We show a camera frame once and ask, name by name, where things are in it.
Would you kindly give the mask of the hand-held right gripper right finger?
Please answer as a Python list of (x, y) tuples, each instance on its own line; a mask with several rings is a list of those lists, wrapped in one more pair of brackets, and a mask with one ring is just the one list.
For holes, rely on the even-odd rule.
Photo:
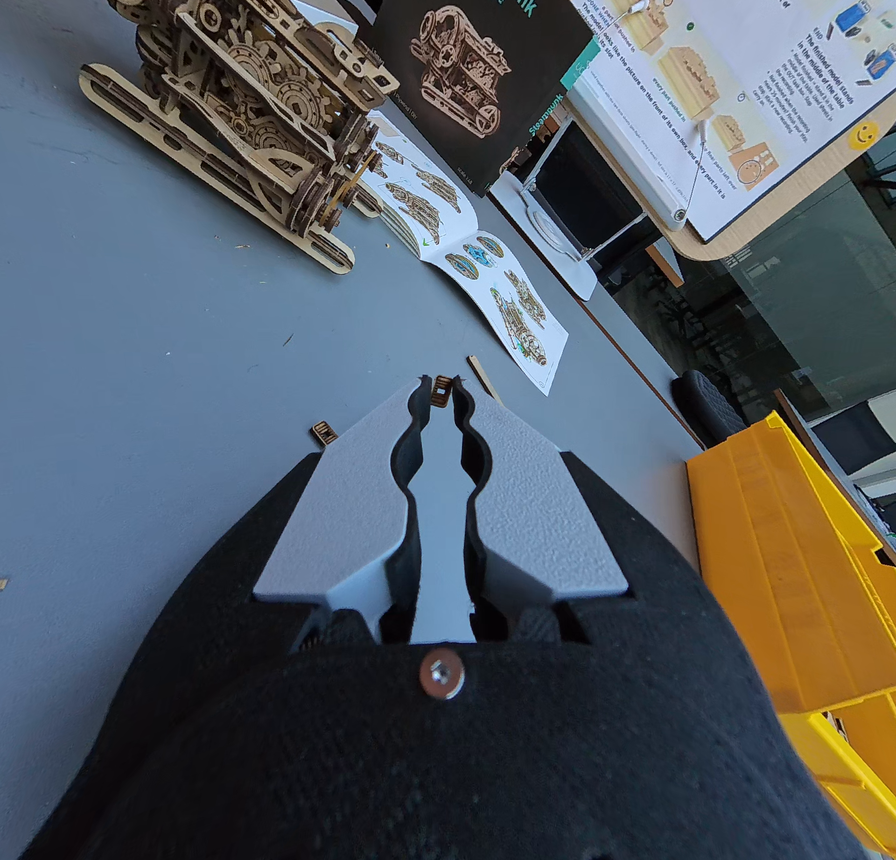
[(477, 384), (453, 382), (467, 500), (464, 572), (477, 641), (504, 641), (530, 610), (620, 597), (628, 581), (562, 452)]

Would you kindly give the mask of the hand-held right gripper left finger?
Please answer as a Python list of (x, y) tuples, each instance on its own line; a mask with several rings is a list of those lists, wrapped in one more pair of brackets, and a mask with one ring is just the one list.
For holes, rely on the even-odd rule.
[(361, 614), (378, 642), (409, 642), (421, 576), (410, 481), (423, 462), (432, 378), (397, 390), (331, 442), (261, 576), (255, 599)]

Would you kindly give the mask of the wooden gear submarine model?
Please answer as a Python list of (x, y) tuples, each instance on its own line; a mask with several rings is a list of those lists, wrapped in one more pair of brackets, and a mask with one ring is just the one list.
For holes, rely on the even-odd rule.
[(106, 0), (136, 24), (140, 86), (84, 65), (99, 108), (331, 272), (353, 269), (332, 236), (342, 207), (376, 218), (361, 183), (380, 162), (371, 111), (399, 81), (336, 23), (293, 0)]

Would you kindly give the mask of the black model kit box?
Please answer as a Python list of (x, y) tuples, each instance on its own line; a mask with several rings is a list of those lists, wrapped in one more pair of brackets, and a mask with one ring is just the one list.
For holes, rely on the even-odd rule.
[(372, 38), (393, 101), (481, 197), (599, 53), (570, 0), (384, 0)]

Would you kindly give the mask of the thin wooden stick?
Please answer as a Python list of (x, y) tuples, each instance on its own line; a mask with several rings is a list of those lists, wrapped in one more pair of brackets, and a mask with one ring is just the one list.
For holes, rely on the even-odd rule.
[(470, 354), (466, 358), (470, 369), (476, 375), (477, 380), (479, 381), (481, 387), (484, 389), (487, 395), (489, 395), (495, 402), (497, 402), (499, 406), (504, 406), (504, 402), (499, 396), (497, 389), (489, 379), (484, 367), (482, 366), (476, 355)]

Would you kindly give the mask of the black office chair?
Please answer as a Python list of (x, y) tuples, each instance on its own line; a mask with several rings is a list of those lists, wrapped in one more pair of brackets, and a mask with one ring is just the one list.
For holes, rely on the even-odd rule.
[(682, 418), (707, 449), (748, 428), (743, 417), (703, 373), (684, 372), (671, 381), (670, 391)]

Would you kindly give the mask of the large yellow storage bin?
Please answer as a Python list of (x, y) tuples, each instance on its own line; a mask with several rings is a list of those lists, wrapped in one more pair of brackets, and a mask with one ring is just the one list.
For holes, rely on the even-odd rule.
[(687, 463), (700, 570), (775, 708), (895, 687), (895, 570), (777, 413)]

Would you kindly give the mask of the white clear display stand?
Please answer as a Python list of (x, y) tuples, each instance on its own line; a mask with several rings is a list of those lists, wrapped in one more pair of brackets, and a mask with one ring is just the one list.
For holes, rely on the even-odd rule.
[(549, 117), (489, 196), (582, 300), (649, 263), (682, 283), (671, 245), (570, 115)]

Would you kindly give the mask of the open instruction booklet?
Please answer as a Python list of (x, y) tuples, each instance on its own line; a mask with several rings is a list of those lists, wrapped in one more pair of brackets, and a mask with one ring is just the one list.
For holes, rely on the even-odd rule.
[(548, 395), (568, 333), (543, 304), (505, 240), (482, 231), (463, 191), (386, 116), (373, 111), (380, 155), (361, 177), (383, 218), (422, 262), (473, 300), (527, 378)]

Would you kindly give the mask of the white paper sheet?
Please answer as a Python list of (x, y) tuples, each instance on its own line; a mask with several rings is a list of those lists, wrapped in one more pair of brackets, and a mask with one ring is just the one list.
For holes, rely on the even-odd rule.
[(357, 23), (339, 3), (333, 2), (320, 7), (302, 0), (290, 0), (311, 25), (336, 24), (340, 25), (353, 38), (357, 35)]

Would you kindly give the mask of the white poster rail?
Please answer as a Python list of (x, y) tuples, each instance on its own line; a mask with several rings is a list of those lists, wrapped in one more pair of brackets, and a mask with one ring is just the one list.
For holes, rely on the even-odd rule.
[(588, 127), (599, 139), (659, 221), (678, 232), (686, 224), (689, 201), (680, 194), (639, 128), (633, 126), (605, 86), (599, 69), (608, 60), (610, 56), (599, 38), (592, 37), (564, 78), (566, 106), (577, 124)]

